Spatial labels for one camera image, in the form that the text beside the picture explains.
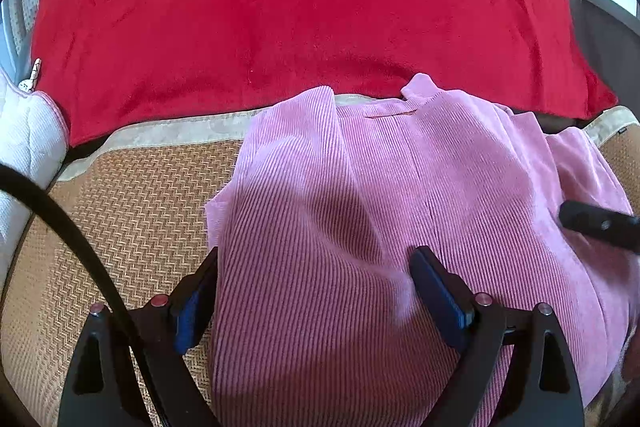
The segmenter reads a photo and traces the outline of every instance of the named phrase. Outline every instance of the pink corduroy shirt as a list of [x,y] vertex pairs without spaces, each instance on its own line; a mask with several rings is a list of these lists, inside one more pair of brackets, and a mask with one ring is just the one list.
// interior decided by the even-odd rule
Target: pink corduroy shirt
[[[638,261],[558,225],[565,199],[622,212],[583,131],[417,74],[405,100],[336,107],[317,87],[252,121],[230,183],[206,204],[219,280],[212,406],[225,426],[419,426],[457,362],[408,273],[428,245],[473,292],[546,301],[584,404],[636,321]],[[489,423],[498,362],[476,424]]]

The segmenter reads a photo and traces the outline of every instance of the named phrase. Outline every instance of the blue gripper pad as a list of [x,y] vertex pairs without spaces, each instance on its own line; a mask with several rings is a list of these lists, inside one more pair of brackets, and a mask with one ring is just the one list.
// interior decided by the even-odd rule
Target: blue gripper pad
[[447,346],[463,353],[474,318],[471,291],[462,279],[446,271],[429,247],[418,247],[412,253],[409,273],[442,339]]

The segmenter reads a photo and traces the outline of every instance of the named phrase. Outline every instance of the red fabric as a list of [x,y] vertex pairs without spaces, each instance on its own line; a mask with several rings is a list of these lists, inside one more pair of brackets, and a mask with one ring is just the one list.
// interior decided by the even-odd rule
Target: red fabric
[[571,118],[616,102],[578,51],[567,0],[40,0],[33,53],[72,146],[321,84],[399,96],[419,71]]

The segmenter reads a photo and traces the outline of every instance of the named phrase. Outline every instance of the white quilted pillow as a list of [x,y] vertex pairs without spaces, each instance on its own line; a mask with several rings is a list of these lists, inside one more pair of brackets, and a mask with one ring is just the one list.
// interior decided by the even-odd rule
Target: white quilted pillow
[[[68,129],[56,104],[45,93],[18,90],[0,68],[0,162],[46,188],[67,148]],[[29,216],[0,191],[0,292]]]

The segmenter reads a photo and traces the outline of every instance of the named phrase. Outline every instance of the metal screw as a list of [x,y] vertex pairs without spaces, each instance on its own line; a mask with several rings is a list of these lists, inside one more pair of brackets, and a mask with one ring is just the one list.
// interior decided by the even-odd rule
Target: metal screw
[[494,300],[488,293],[480,292],[476,294],[476,302],[481,306],[491,306],[494,303]]
[[538,311],[543,315],[549,316],[554,312],[554,309],[546,302],[540,302],[540,304],[538,304]]
[[104,311],[104,308],[105,306],[102,302],[94,302],[89,307],[89,313],[91,313],[94,317],[97,317]]
[[159,293],[151,297],[151,305],[154,308],[162,308],[162,306],[166,306],[167,302],[169,302],[169,295],[165,293]]

